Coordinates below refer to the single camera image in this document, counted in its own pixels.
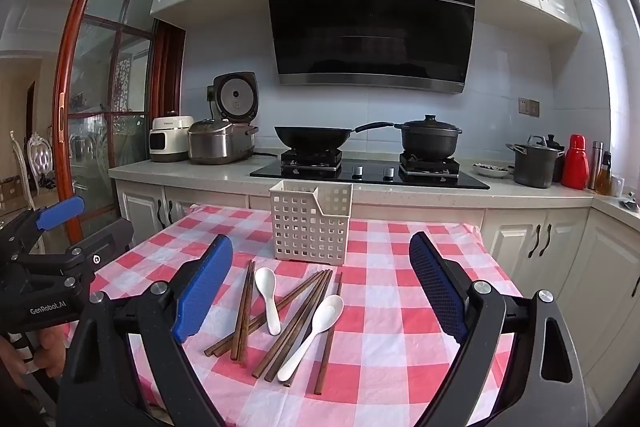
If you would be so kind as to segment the person's left hand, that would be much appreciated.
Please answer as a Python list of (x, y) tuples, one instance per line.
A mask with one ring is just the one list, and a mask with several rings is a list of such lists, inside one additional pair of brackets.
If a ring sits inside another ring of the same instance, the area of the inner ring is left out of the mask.
[[(40, 329), (38, 332), (40, 347), (34, 354), (35, 366), (44, 369), (49, 377), (58, 378), (64, 371), (66, 360), (65, 332), (62, 325)], [(6, 338), (1, 337), (1, 360), (6, 366), (17, 387), (25, 389), (22, 376), (27, 373), (21, 355)]]

